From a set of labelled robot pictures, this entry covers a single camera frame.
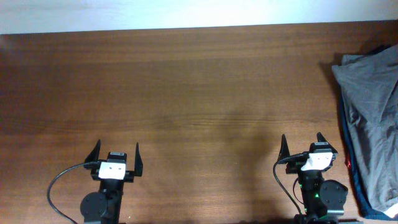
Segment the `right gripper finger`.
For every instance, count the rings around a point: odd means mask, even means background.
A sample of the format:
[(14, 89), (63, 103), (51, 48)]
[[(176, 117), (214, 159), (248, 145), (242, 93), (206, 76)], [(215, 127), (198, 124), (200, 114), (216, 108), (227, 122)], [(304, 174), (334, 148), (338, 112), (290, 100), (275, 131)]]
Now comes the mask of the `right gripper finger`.
[(325, 137), (321, 132), (317, 133), (317, 142), (327, 142), (327, 140), (325, 139)]
[(287, 144), (286, 136), (285, 136), (285, 134), (283, 134), (281, 137), (280, 151), (279, 151), (277, 160), (281, 161), (288, 157), (290, 157), (290, 151), (289, 151), (289, 147)]

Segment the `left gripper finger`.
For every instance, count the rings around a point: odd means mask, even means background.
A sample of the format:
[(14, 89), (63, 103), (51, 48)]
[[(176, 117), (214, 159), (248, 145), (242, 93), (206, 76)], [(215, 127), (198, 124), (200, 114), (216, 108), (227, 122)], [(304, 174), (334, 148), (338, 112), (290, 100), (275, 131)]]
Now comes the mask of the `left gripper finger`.
[(96, 162), (99, 158), (100, 154), (100, 148), (101, 148), (101, 140), (99, 139), (94, 147), (94, 149), (88, 154), (88, 156), (85, 159), (85, 163), (88, 162)]
[(134, 176), (141, 177), (143, 173), (143, 162), (139, 152), (139, 143), (136, 143), (135, 161), (134, 161)]

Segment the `grey shorts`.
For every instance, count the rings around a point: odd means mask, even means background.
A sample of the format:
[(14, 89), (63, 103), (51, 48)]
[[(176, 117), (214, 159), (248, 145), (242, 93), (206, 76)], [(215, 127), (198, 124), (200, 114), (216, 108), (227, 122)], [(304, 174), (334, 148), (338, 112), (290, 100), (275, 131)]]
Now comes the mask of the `grey shorts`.
[(397, 216), (397, 46), (344, 55), (332, 66), (364, 194), (373, 210)]

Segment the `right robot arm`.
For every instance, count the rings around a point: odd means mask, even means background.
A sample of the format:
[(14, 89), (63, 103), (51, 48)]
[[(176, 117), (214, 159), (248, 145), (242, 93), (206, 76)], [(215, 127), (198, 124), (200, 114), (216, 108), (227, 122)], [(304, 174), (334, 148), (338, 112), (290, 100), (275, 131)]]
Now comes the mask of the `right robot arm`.
[(295, 195), (287, 195), (298, 210), (294, 223), (338, 223), (339, 217), (343, 216), (348, 188), (340, 182), (323, 178), (323, 173), (333, 166), (337, 155), (337, 150), (321, 133), (317, 133), (317, 141), (311, 143), (308, 151), (298, 154), (290, 153), (286, 136), (282, 135), (279, 156), (272, 171), (285, 193), (288, 191), (277, 177), (276, 167), (285, 165), (286, 174), (297, 175), (295, 183), (300, 186), (304, 210), (299, 208)]

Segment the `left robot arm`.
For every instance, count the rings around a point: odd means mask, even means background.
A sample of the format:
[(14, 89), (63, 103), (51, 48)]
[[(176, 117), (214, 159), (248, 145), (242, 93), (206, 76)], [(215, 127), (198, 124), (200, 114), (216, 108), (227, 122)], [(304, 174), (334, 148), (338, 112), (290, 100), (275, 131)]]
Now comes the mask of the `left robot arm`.
[(133, 183), (135, 177), (142, 176), (143, 162), (136, 144), (134, 169), (127, 170), (127, 154), (109, 152), (106, 159), (100, 159), (101, 141), (85, 159), (84, 168), (90, 171), (91, 178), (99, 182), (99, 190), (89, 193), (80, 204), (84, 223), (118, 224), (124, 194), (124, 184)]

